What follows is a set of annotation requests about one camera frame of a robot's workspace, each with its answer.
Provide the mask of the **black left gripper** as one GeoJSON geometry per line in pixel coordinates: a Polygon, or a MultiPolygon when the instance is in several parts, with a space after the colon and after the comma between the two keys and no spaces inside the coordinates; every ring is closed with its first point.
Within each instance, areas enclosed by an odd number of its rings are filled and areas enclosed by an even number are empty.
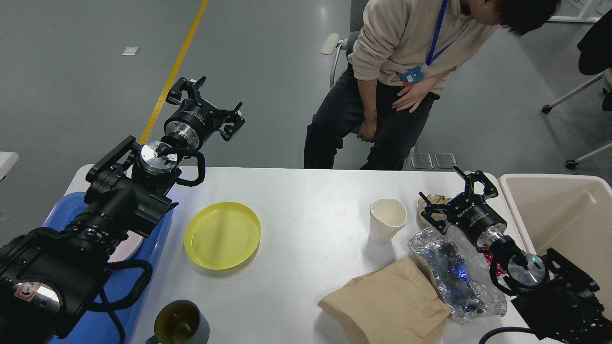
{"type": "Polygon", "coordinates": [[[167,92],[166,103],[180,106],[164,124],[164,143],[173,148],[200,149],[214,131],[228,142],[245,124],[239,102],[232,110],[218,109],[202,100],[199,89],[206,82],[179,78],[167,92]]]}

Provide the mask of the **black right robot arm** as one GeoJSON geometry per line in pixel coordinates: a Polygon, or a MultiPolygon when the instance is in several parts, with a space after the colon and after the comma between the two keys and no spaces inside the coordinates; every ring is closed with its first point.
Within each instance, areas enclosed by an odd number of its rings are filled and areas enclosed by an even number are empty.
{"type": "Polygon", "coordinates": [[[557,250],[548,248],[539,256],[520,249],[505,234],[504,220],[487,200],[498,196],[498,189],[481,171],[453,170],[465,181],[465,189],[446,204],[424,201],[423,218],[445,234],[455,226],[481,252],[491,255],[488,269],[493,285],[512,297],[512,304],[526,327],[498,327],[487,332],[480,343],[508,332],[529,333],[539,340],[551,338],[564,344],[609,344],[612,323],[595,293],[599,285],[557,250]]]}

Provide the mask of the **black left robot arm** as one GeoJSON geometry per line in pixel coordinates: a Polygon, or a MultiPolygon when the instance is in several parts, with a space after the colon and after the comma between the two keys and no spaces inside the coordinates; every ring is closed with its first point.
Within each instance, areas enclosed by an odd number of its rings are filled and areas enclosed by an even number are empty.
{"type": "Polygon", "coordinates": [[[87,208],[61,230],[36,228],[1,248],[3,344],[47,344],[66,338],[87,311],[109,314],[120,343],[125,331],[116,311],[131,307],[149,285],[146,260],[110,261],[134,232],[147,238],[177,203],[174,185],[204,182],[203,144],[216,131],[225,141],[245,124],[240,112],[204,100],[199,80],[179,78],[166,96],[177,105],[160,140],[139,144],[128,136],[90,168],[87,208]]]}

